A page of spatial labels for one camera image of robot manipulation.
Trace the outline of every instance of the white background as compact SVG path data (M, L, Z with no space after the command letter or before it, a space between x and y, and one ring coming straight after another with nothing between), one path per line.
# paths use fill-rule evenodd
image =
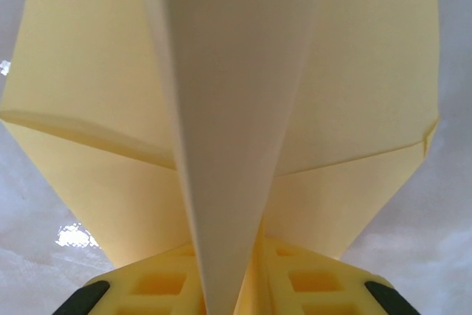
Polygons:
M11 60L23 3L0 0L0 62ZM440 26L442 121L431 152L343 260L385 276L423 315L466 315L472 314L472 0L440 0ZM0 75L0 89L5 79ZM0 314L51 314L110 269L0 125Z

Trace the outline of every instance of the black rubber piece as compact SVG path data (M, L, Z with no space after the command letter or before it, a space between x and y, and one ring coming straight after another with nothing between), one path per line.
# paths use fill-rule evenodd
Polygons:
M76 290L52 315L89 315L109 288L106 280L86 285Z
M412 305L393 288L367 281L364 284L388 315L420 315Z

